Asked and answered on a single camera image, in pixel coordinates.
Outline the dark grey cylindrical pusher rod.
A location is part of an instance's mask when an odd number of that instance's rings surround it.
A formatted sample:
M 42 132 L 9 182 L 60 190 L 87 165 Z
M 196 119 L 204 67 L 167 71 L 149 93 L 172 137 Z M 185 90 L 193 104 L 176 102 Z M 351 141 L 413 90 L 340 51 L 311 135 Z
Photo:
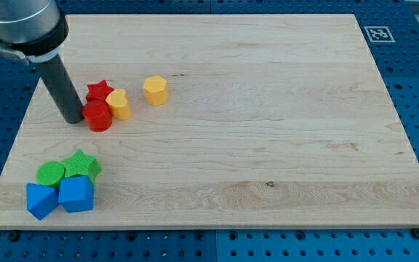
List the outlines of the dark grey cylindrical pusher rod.
M 59 55 L 36 64 L 41 79 L 64 120 L 76 124 L 83 120 L 83 104 Z

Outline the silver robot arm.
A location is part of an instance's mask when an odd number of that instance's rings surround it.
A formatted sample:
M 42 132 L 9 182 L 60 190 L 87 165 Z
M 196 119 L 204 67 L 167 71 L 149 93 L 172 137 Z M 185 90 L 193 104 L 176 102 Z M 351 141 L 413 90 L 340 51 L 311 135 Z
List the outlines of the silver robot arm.
M 83 120 L 83 105 L 59 56 L 69 27 L 55 0 L 0 0 L 0 55 L 33 63 L 67 123 Z

